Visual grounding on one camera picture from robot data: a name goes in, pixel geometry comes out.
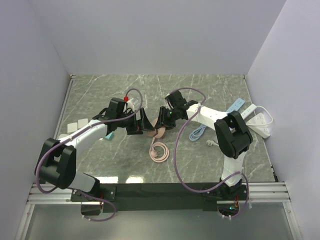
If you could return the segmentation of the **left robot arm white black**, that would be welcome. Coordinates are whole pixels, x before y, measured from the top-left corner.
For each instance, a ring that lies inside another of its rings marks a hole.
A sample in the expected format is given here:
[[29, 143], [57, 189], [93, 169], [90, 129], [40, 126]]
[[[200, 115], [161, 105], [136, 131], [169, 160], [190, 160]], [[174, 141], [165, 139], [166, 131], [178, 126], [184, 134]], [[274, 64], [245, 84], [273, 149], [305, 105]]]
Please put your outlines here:
[[128, 100], [112, 98], [84, 127], [61, 139], [47, 139], [35, 169], [36, 183], [46, 181], [55, 188], [82, 191], [88, 201], [103, 196], [100, 181], [76, 170], [77, 156], [96, 140], [106, 137], [117, 128], [125, 128], [128, 135], [141, 135], [154, 131], [145, 110], [133, 110]]

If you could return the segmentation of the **white triangular power strip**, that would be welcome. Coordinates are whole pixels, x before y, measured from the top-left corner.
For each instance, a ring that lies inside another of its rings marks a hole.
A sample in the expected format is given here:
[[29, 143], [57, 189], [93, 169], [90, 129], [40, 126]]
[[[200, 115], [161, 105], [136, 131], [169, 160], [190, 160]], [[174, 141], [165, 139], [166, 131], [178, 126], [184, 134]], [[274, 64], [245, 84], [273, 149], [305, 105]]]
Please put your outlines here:
[[260, 135], [263, 139], [267, 139], [271, 136], [268, 124], [262, 112], [248, 120], [246, 125], [256, 134]]

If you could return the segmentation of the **white power strip coloured sockets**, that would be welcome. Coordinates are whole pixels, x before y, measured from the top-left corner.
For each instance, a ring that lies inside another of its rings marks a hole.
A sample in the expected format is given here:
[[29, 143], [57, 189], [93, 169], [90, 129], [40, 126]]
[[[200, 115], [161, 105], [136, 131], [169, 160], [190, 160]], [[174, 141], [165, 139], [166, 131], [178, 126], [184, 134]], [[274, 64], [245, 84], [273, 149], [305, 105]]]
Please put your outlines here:
[[255, 104], [251, 104], [248, 108], [246, 108], [242, 113], [241, 113], [241, 117], [243, 118], [243, 120], [245, 120], [247, 117], [249, 117], [257, 108], [257, 106]]

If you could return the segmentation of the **white rounded charger plug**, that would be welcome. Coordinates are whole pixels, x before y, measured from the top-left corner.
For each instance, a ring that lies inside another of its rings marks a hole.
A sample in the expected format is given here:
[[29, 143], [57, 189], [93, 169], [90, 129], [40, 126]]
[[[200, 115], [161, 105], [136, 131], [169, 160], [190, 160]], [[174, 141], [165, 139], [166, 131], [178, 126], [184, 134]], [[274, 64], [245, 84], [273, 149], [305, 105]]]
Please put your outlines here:
[[60, 134], [58, 139], [61, 140], [61, 139], [64, 139], [64, 138], [66, 138], [68, 136], [69, 136], [68, 134]]

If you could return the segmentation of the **pink round power strip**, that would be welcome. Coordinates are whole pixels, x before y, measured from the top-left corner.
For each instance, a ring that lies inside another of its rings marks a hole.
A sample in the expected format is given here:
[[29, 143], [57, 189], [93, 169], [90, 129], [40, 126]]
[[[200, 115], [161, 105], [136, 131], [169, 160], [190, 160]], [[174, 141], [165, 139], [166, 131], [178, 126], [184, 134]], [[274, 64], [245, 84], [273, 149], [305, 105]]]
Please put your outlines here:
[[165, 131], [166, 131], [166, 128], [163, 126], [158, 129], [155, 129], [154, 131], [148, 131], [147, 136], [155, 139], [160, 139], [164, 136]]

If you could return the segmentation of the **blue long power strip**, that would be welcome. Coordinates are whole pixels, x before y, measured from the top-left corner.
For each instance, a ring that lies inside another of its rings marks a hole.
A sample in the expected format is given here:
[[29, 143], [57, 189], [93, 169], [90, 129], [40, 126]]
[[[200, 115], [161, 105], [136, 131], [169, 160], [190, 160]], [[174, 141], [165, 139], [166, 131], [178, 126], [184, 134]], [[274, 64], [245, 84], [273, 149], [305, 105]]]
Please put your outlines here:
[[238, 98], [227, 110], [227, 113], [231, 113], [233, 111], [238, 111], [243, 105], [245, 101], [242, 98]]

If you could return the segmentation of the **green charger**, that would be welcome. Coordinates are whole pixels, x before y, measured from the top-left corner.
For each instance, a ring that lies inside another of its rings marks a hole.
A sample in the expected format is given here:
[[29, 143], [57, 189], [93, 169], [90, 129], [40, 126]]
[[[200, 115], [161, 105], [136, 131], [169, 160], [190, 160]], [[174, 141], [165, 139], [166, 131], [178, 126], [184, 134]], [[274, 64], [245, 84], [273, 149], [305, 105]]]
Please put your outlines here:
[[109, 133], [108, 135], [104, 136], [105, 140], [111, 141], [114, 137], [114, 132]]

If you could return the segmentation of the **blue plug adapter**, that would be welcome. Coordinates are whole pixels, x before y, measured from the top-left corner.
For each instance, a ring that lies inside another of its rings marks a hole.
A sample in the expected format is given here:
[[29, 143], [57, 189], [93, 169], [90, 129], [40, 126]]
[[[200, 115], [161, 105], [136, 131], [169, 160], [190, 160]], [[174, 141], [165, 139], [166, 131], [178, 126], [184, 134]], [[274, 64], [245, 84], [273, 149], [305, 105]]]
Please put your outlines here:
[[79, 119], [78, 121], [77, 121], [77, 127], [78, 127], [78, 129], [81, 129], [81, 128], [83, 128], [83, 127], [85, 127], [87, 124], [88, 124], [88, 119], [87, 118], [83, 118], [83, 119]]

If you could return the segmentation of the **aluminium rail frame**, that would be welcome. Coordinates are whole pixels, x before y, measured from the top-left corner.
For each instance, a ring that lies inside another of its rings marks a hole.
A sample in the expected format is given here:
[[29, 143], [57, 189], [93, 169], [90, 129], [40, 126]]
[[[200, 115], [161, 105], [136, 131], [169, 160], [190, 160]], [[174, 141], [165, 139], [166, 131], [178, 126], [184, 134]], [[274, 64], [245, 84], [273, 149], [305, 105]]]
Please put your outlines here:
[[[81, 202], [71, 200], [73, 191], [56, 189], [51, 193], [42, 193], [35, 184], [32, 185], [26, 203], [28, 205], [97, 205], [97, 201]], [[250, 203], [289, 203], [291, 202], [284, 182], [250, 182]]]

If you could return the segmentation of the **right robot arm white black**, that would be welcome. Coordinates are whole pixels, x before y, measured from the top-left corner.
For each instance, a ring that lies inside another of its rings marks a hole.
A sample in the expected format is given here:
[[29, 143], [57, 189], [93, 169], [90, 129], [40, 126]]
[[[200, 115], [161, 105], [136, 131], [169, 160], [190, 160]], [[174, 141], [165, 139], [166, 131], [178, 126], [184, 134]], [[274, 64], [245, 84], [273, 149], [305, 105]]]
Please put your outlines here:
[[[241, 114], [234, 110], [232, 112], [218, 111], [203, 106], [206, 97], [202, 102], [195, 100], [187, 101], [181, 94], [181, 88], [172, 91], [165, 97], [167, 107], [162, 106], [159, 110], [158, 120], [155, 128], [165, 127], [167, 130], [176, 126], [177, 120], [186, 120], [180, 128], [174, 143], [173, 165], [176, 176], [182, 186], [194, 193], [209, 193], [219, 188], [222, 198], [230, 200], [237, 194], [237, 187], [241, 185], [243, 161], [246, 152], [249, 150], [253, 137]], [[224, 155], [223, 172], [221, 181], [205, 190], [196, 190], [184, 183], [177, 167], [177, 148], [181, 134], [189, 122], [203, 124], [216, 133], [218, 146]]]

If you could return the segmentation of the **black base bar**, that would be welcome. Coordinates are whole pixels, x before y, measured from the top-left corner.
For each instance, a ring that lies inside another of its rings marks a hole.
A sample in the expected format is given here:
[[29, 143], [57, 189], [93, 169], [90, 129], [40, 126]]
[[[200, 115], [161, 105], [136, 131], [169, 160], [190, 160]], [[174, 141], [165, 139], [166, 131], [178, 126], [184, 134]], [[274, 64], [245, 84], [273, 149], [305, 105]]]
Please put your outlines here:
[[218, 202], [231, 204], [245, 201], [248, 188], [242, 182], [229, 187], [226, 184], [211, 190], [213, 183], [190, 183], [186, 189], [180, 183], [102, 183], [100, 200], [96, 201], [78, 191], [71, 194], [71, 202], [81, 204], [85, 216], [97, 216], [113, 211], [162, 211], [162, 210], [202, 210], [218, 211]]

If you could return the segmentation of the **white square charger plug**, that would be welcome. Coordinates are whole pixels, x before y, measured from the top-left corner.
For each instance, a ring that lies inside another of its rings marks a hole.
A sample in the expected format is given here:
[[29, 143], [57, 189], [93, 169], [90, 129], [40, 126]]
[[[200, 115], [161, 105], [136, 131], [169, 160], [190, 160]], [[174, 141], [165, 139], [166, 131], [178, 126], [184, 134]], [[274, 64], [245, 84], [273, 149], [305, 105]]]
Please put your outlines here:
[[76, 132], [77, 130], [78, 130], [78, 123], [77, 122], [69, 123], [67, 125], [67, 133], [68, 134], [72, 134], [72, 133]]

